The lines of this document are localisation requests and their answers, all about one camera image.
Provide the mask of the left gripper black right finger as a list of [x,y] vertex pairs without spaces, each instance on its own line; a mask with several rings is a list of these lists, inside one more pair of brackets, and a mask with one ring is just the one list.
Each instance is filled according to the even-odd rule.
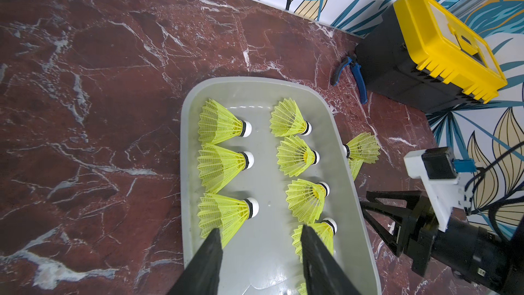
[[360,294],[312,227],[302,226],[300,240],[307,294]]

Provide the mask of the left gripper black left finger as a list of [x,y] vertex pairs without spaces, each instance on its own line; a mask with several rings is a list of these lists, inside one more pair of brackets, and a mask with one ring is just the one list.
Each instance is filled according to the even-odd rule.
[[215,228],[167,294],[217,294],[222,257],[221,234]]

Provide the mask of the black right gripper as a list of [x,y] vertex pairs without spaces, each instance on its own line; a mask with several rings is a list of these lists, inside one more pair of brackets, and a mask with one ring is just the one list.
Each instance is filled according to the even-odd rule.
[[[510,240],[451,218],[439,230],[428,197],[422,191],[368,191],[362,215],[394,255],[412,259],[412,270],[424,276],[431,258],[449,266],[460,279],[498,294],[523,293],[523,222]],[[370,212],[395,222],[391,233]]]

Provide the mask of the green shuttlecock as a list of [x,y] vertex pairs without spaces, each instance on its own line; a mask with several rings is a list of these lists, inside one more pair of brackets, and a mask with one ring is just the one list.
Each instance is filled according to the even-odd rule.
[[301,283],[299,288],[297,289],[298,292],[299,292],[299,295],[307,295],[308,292],[307,292],[307,286],[306,286],[306,283]]
[[252,124],[240,120],[219,102],[209,98],[199,114],[199,141],[218,144],[234,137],[248,137]]
[[216,194],[240,172],[250,169],[255,158],[251,152],[234,152],[210,143],[204,143],[197,158],[199,178],[206,193]]
[[[325,218],[321,222],[312,223],[308,225],[312,227],[315,233],[320,237],[322,243],[326,246],[331,255],[334,255],[334,235],[337,233],[338,225],[332,218]],[[302,262],[302,229],[303,225],[299,225],[294,229],[292,234],[293,247],[295,248],[295,254],[300,258]]]
[[299,222],[305,224],[315,223],[325,205],[330,187],[325,182],[310,182],[308,180],[293,180],[285,191],[288,209]]
[[255,198],[234,199],[231,197],[205,193],[198,204],[198,226],[201,237],[207,238],[211,231],[218,229],[222,248],[238,233],[244,223],[256,217],[259,203]]
[[320,154],[312,150],[299,136],[286,136],[277,147],[277,163],[286,176],[295,177],[320,161]]
[[312,125],[303,118],[296,101],[285,98],[271,112],[270,129],[276,137],[309,135]]
[[344,145],[348,159],[361,160],[364,163],[374,164],[380,155],[380,146],[375,135],[369,132],[360,133]]

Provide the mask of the grey plastic tray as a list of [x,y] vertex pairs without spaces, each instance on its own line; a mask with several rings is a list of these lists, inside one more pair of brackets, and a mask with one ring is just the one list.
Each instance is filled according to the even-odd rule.
[[249,219],[224,248],[220,294],[295,294],[303,282],[299,257],[292,245],[297,219],[286,201],[290,177],[277,163],[280,139],[270,130],[274,107],[283,99],[297,102],[312,133],[308,146],[320,155],[302,179],[325,182],[330,187],[322,217],[338,226],[334,259],[361,294],[380,294],[379,280],[366,223],[352,173],[345,157],[331,109],[311,88],[276,79],[234,76],[208,79],[187,95],[181,111],[181,225],[184,262],[189,264],[202,244],[198,205],[204,193],[199,179],[199,115],[206,100],[213,99],[252,125],[251,134],[225,141],[223,147],[249,151],[254,165],[240,172],[221,194],[259,203],[259,213]]

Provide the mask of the yellow black toolbox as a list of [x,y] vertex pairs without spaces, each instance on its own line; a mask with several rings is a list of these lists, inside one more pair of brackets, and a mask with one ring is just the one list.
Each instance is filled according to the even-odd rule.
[[506,87],[487,42],[435,0],[396,0],[355,48],[367,90],[435,113]]

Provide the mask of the blue handled pliers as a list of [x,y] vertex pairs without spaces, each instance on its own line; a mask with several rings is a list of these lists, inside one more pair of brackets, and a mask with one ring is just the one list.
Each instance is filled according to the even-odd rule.
[[356,85],[359,92],[360,103],[362,105],[367,104],[368,96],[367,89],[364,83],[364,78],[362,76],[361,65],[357,62],[355,57],[349,55],[345,56],[342,62],[338,65],[335,73],[330,77],[330,85],[336,86],[341,78],[342,71],[349,66],[350,71],[356,81]]

